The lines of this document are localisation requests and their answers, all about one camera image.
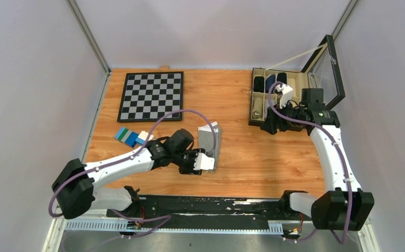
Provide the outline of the grey underwear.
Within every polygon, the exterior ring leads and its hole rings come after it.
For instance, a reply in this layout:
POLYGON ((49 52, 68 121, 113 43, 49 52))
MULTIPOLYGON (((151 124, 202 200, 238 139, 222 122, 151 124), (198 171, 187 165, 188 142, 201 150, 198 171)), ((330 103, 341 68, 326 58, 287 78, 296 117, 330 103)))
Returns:
POLYGON ((211 123, 215 134, 212 133, 208 124, 198 127, 198 147, 203 148, 207 152, 207 156, 214 158, 214 168, 210 172, 215 172, 218 167, 221 148, 221 128, 218 122, 211 123))

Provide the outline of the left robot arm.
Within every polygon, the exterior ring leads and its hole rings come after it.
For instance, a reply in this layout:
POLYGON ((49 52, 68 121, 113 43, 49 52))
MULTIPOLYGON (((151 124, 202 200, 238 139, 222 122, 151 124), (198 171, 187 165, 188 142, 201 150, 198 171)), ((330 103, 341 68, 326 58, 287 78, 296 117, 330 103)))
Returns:
POLYGON ((122 177, 152 171, 175 164, 180 174, 200 175, 214 168, 214 159, 206 150, 192 149, 194 138, 185 129, 176 131, 171 137, 147 141, 145 145, 110 159, 82 163, 70 160, 52 184, 54 200, 61 210, 53 217, 77 218, 92 209, 122 211, 128 217, 140 212, 136 192, 129 188, 107 188, 122 177))

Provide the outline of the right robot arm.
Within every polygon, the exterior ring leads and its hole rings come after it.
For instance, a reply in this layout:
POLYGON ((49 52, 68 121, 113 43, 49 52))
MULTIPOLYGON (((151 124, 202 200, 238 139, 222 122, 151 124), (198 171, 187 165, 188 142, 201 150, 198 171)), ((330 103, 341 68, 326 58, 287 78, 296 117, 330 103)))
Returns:
POLYGON ((265 95, 267 116, 262 130, 277 132, 305 130, 312 140, 325 179, 320 197, 306 191, 285 191, 280 214, 293 219, 309 217, 318 230, 360 231, 374 207, 372 193, 365 192, 350 167, 341 140, 338 115, 324 103, 322 88, 305 88, 299 102, 292 99, 293 89, 277 83, 265 95))

